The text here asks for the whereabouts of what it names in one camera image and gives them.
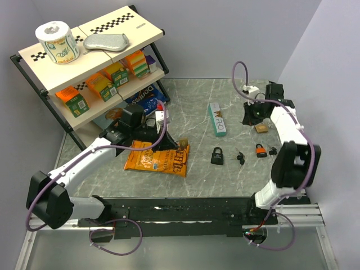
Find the small brass padlock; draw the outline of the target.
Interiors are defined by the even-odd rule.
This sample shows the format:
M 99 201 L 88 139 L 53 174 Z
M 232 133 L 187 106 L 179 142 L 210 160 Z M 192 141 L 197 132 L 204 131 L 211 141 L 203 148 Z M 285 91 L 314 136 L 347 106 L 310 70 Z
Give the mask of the small brass padlock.
M 178 140 L 178 146 L 181 150 L 184 150 L 188 146 L 188 139 L 187 138 L 180 138 Z

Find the black padlock key bunch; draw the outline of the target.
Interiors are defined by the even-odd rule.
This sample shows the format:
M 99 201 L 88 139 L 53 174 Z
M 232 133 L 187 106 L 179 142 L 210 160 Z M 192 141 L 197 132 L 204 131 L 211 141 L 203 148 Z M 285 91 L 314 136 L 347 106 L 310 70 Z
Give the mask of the black padlock key bunch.
M 236 155 L 230 155 L 229 159 L 230 160 L 237 160 L 239 165 L 240 165 L 239 170 L 241 170 L 242 167 L 245 164 L 245 155 L 237 147 L 235 149 L 236 149 L 237 154 Z

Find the large brass padlock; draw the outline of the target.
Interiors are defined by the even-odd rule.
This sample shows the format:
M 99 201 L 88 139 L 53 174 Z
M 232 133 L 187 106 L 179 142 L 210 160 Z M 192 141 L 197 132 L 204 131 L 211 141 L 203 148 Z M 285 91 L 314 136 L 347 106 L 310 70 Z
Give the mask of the large brass padlock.
M 255 126 L 255 130 L 257 133 L 267 133 L 272 128 L 271 123 L 259 123 Z

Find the orange black padlock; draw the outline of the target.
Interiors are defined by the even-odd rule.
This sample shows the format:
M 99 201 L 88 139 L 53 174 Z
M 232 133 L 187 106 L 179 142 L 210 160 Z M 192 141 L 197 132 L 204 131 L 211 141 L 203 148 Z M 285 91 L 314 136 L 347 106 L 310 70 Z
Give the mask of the orange black padlock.
M 257 143 L 257 144 L 255 145 L 255 149 L 256 149 L 256 156 L 257 156 L 258 158 L 265 158 L 265 157 L 267 157 L 267 152 L 266 152 L 265 148 L 264 148 L 261 144 Z

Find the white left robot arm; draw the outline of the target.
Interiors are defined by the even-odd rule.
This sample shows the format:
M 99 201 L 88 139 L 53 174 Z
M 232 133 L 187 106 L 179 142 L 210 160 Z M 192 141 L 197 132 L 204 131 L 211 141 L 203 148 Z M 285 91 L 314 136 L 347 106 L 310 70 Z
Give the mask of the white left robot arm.
M 175 150 L 178 144 L 167 131 L 169 114 L 159 101 L 155 124 L 147 125 L 143 107 L 127 105 L 121 116 L 111 122 L 84 151 L 65 165 L 49 173 L 36 172 L 30 180 L 26 208 L 26 228 L 34 232 L 30 218 L 35 215 L 45 226 L 58 229 L 72 219 L 91 219 L 105 226 L 111 219 L 111 204 L 99 197 L 75 197 L 75 189 L 96 169 L 120 155 L 132 151 L 133 141 L 149 142 L 149 150 Z

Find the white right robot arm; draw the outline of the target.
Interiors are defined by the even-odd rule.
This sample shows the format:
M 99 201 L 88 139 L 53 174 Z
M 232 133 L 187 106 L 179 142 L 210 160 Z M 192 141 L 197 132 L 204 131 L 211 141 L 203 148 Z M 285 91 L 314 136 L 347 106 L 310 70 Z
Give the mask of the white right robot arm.
M 254 102 L 260 99 L 259 89 L 244 86 L 243 93 L 251 98 L 244 103 L 244 125 L 255 126 L 265 119 L 274 124 L 281 142 L 272 165 L 268 183 L 254 195 L 255 205 L 246 209 L 246 218 L 252 224 L 260 223 L 266 216 L 265 209 L 277 205 L 284 197 L 294 195 L 313 184 L 321 157 L 319 145 L 310 145 L 296 117 L 292 100 L 284 98 L 282 84 L 269 82 L 264 99 L 269 102 Z

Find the black Kaijing padlock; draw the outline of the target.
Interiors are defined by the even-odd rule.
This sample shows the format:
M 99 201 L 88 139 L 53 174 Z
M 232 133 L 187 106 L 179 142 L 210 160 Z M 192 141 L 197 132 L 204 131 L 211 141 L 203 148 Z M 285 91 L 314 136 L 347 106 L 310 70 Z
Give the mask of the black Kaijing padlock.
M 214 165 L 223 165 L 224 164 L 223 150 L 220 147 L 215 147 L 213 149 L 210 163 L 214 164 Z

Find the orange padlock key bunch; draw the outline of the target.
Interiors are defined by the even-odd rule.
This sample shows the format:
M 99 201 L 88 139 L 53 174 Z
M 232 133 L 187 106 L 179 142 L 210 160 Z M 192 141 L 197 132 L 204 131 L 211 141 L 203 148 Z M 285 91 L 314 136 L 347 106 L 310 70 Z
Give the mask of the orange padlock key bunch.
M 267 146 L 268 146 L 268 155 L 276 156 L 278 154 L 278 151 L 274 146 L 271 145 L 267 145 Z

